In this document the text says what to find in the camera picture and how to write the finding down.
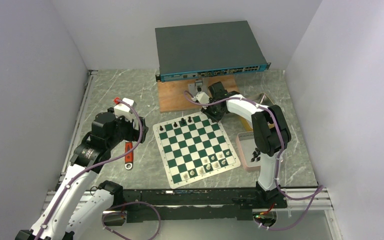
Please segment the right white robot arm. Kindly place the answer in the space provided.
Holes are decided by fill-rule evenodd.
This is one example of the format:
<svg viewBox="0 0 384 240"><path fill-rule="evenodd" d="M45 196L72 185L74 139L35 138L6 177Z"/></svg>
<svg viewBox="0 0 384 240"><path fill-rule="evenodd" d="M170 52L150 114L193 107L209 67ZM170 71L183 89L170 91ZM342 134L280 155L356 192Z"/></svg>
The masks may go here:
<svg viewBox="0 0 384 240"><path fill-rule="evenodd" d="M259 161L255 200L260 207L269 207L281 195L278 189L280 161L292 138L282 109L278 105L254 102L237 91L228 92L220 81L208 89L210 95L200 92L194 100L203 104L201 111L208 118L219 122L225 114L232 113L251 123L255 146L266 155Z"/></svg>

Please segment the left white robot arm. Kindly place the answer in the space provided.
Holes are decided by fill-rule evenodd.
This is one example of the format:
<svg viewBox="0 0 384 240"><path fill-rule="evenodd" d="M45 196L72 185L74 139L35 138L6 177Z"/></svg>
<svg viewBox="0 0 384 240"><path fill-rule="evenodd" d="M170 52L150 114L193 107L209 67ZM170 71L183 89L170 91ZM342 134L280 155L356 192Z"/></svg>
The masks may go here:
<svg viewBox="0 0 384 240"><path fill-rule="evenodd" d="M17 240L78 240L106 209L117 210L124 203L123 187L115 182L102 182L92 198L76 209L88 186L111 157L111 151L122 141L145 141L149 128L143 117L127 120L112 108L95 116L91 130L74 150L64 180L55 196L30 229L20 230Z"/></svg>

